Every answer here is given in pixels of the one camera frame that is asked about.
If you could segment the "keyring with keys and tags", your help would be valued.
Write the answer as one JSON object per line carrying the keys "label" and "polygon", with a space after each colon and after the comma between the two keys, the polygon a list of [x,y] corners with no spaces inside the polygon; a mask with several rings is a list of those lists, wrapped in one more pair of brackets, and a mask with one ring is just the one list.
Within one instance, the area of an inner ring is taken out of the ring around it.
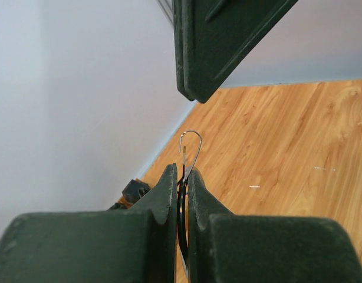
{"label": "keyring with keys and tags", "polygon": [[[187,133],[193,133],[199,138],[199,146],[196,154],[193,158],[193,162],[190,166],[186,166],[186,146],[182,145],[183,137]],[[187,229],[186,229],[186,196],[187,196],[187,182],[190,173],[192,172],[195,163],[198,159],[200,150],[202,148],[202,136],[196,130],[186,130],[180,135],[179,139],[179,153],[182,153],[182,176],[177,181],[177,241],[182,257],[182,266],[185,272],[186,278],[189,276],[189,249],[187,243]]]}

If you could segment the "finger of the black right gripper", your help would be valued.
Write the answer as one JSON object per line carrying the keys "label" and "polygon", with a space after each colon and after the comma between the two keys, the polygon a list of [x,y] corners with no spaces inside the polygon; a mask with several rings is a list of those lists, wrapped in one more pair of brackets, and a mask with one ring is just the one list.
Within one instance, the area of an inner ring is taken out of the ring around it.
{"label": "finger of the black right gripper", "polygon": [[297,0],[173,1],[176,81],[207,102]]}

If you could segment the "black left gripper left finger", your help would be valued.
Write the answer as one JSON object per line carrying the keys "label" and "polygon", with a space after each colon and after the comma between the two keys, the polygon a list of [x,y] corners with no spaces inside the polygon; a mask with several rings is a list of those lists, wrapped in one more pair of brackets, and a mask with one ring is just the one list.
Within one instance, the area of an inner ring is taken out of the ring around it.
{"label": "black left gripper left finger", "polygon": [[177,167],[129,209],[26,213],[0,238],[0,282],[175,282]]}

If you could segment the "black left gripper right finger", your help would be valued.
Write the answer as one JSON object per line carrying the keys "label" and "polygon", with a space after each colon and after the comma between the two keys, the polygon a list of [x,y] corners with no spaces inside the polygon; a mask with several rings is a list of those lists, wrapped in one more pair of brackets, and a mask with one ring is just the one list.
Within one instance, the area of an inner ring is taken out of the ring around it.
{"label": "black left gripper right finger", "polygon": [[362,282],[360,260],[338,222],[236,215],[198,170],[188,185],[190,282]]}

